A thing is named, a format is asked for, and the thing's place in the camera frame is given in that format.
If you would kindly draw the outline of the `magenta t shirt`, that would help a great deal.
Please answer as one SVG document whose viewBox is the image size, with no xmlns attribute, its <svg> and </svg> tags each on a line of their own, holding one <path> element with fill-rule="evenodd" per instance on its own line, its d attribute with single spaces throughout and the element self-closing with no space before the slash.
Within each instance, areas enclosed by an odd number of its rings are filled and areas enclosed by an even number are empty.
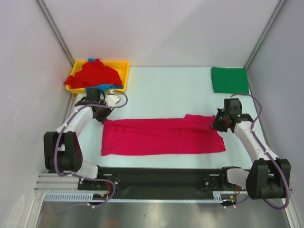
<svg viewBox="0 0 304 228">
<path fill-rule="evenodd" d="M 121 119 L 103 123 L 101 155 L 148 156 L 207 154 L 226 150 L 223 138 L 211 128 L 213 116 Z"/>
</svg>

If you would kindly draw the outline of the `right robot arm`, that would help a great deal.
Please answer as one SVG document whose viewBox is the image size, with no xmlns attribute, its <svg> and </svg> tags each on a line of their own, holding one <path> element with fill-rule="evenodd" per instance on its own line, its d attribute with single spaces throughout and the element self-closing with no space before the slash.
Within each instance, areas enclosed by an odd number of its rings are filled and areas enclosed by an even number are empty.
<svg viewBox="0 0 304 228">
<path fill-rule="evenodd" d="M 223 190 L 231 190 L 235 185 L 242 187 L 252 200 L 289 200 L 290 162 L 280 159 L 270 149 L 256 132 L 256 121 L 242 112 L 238 98 L 224 99 L 224 107 L 218 109 L 212 129 L 218 132 L 230 130 L 241 141 L 252 161 L 248 171 L 239 167 L 225 167 L 219 185 Z"/>
</svg>

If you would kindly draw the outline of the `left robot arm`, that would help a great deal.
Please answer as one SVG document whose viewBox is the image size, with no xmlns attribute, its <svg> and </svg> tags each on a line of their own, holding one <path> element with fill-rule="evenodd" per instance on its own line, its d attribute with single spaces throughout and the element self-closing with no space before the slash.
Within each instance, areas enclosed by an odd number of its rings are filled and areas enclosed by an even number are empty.
<svg viewBox="0 0 304 228">
<path fill-rule="evenodd" d="M 44 134 L 46 169 L 60 175 L 75 174 L 89 178 L 88 184 L 93 189 L 101 189 L 105 178 L 98 174 L 97 165 L 84 160 L 78 137 L 92 119 L 104 122 L 119 101 L 120 97 L 114 93 L 104 95 L 100 89 L 88 89 L 67 120 L 55 131 Z"/>
</svg>

